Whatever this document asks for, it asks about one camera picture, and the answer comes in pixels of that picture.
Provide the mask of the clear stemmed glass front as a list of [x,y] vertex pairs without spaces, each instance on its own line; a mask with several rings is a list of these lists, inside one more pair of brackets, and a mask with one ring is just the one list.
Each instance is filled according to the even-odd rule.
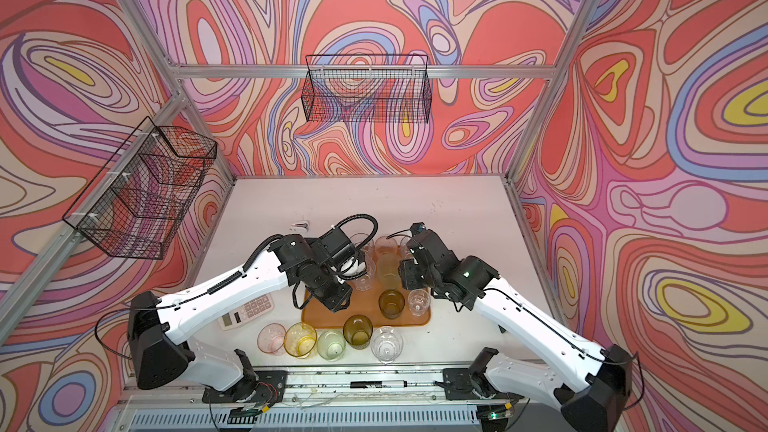
[[370,348],[381,363],[393,363],[401,355],[403,347],[403,337],[394,327],[384,326],[374,330]]

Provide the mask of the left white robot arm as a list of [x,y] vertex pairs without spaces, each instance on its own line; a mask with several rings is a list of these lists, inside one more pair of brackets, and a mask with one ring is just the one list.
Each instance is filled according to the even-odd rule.
[[207,344],[196,333],[252,300],[298,285],[328,310],[342,310],[351,281],[365,270],[363,252],[339,229],[320,238],[274,234],[242,265],[198,286],[162,297],[137,295],[127,333],[137,387],[153,390],[181,380],[225,402],[251,400],[259,378],[246,352]]

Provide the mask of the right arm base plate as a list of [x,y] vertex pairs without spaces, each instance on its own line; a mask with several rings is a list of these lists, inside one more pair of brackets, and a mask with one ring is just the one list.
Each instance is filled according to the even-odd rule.
[[445,368],[442,388],[448,400],[490,400],[499,394],[487,378],[485,368]]

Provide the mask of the dark olive glass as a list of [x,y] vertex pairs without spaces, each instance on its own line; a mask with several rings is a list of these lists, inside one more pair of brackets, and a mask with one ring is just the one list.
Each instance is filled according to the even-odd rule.
[[354,349],[365,349],[370,343],[372,334],[373,324],[365,315],[352,315],[344,323],[343,336],[347,344]]

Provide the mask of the small clear glass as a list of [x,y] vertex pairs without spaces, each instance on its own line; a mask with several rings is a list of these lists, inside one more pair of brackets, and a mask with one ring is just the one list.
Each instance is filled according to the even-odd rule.
[[427,289],[412,290],[408,294],[408,306],[414,317],[424,316],[431,306],[431,295]]

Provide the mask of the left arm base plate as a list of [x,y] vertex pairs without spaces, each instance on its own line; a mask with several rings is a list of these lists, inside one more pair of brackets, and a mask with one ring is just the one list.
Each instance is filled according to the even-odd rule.
[[206,388],[202,402],[205,404],[253,403],[274,405],[283,400],[288,373],[286,370],[257,371],[253,377],[245,377],[224,392]]

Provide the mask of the frosted pale green tumbler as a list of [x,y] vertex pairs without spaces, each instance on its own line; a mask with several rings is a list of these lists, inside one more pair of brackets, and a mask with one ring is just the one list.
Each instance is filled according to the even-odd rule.
[[394,252],[382,253],[377,260],[377,274],[384,289],[398,289],[401,286],[399,276],[400,257]]

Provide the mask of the clear ribbed glass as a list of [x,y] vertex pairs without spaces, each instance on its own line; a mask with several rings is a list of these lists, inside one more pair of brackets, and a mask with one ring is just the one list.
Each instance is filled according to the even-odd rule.
[[409,259],[412,257],[412,253],[410,251],[410,248],[408,246],[408,242],[411,240],[411,237],[408,235],[403,235],[399,239],[399,253],[400,257],[402,259]]

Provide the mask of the frosted pink tumbler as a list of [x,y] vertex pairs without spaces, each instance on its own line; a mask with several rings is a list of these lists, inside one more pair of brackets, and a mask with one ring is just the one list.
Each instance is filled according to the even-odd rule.
[[399,243],[394,237],[378,237],[374,242],[374,252],[376,255],[397,254],[399,252]]

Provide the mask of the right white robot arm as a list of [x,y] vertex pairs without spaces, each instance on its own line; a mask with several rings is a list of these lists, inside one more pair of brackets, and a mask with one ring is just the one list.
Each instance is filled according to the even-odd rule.
[[603,346],[559,323],[521,295],[484,260],[460,259],[439,235],[417,222],[409,229],[409,258],[399,275],[408,290],[428,288],[456,311],[494,322],[534,352],[524,363],[485,347],[468,369],[471,390],[486,398],[512,393],[558,410],[577,431],[612,431],[632,392],[634,356],[618,344]]

